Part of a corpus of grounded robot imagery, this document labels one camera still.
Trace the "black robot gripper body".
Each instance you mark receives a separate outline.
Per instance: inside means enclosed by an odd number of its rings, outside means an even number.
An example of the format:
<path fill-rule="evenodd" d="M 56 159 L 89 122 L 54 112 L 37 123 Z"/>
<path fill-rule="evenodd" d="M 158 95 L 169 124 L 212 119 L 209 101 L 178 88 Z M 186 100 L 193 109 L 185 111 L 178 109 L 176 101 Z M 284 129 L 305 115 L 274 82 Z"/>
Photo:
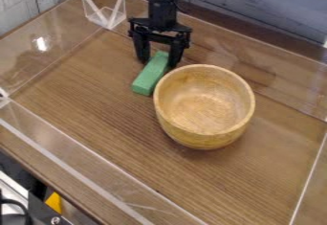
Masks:
<path fill-rule="evenodd" d="M 156 40 L 172 43 L 174 40 L 184 42 L 189 47 L 192 29 L 177 23 L 176 0 L 148 0 L 148 15 L 145 17 L 129 18 L 129 36 L 142 34 L 149 42 Z"/>

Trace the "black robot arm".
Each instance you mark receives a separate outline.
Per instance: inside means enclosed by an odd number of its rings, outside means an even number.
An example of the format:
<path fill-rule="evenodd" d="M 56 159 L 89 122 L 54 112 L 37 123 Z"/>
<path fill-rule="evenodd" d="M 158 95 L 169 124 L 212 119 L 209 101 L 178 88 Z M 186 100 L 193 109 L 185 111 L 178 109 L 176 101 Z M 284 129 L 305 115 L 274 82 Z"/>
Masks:
<path fill-rule="evenodd" d="M 168 65 L 174 68 L 190 47 L 192 28 L 177 22 L 177 0 L 148 0 L 148 16 L 130 17 L 129 37 L 137 59 L 149 60 L 150 43 L 169 46 Z"/>

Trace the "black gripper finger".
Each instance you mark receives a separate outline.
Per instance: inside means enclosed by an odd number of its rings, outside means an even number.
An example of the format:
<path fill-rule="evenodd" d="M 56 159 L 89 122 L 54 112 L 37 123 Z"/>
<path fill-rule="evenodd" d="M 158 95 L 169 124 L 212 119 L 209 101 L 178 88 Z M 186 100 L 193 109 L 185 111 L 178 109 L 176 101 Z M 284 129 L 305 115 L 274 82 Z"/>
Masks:
<path fill-rule="evenodd" d="M 185 49 L 184 42 L 181 40 L 174 40 L 169 45 L 168 66 L 170 68 L 174 68 L 177 63 L 180 62 L 184 49 Z"/>
<path fill-rule="evenodd" d="M 145 35 L 133 34 L 133 48 L 138 61 L 145 63 L 150 55 L 150 45 Z"/>

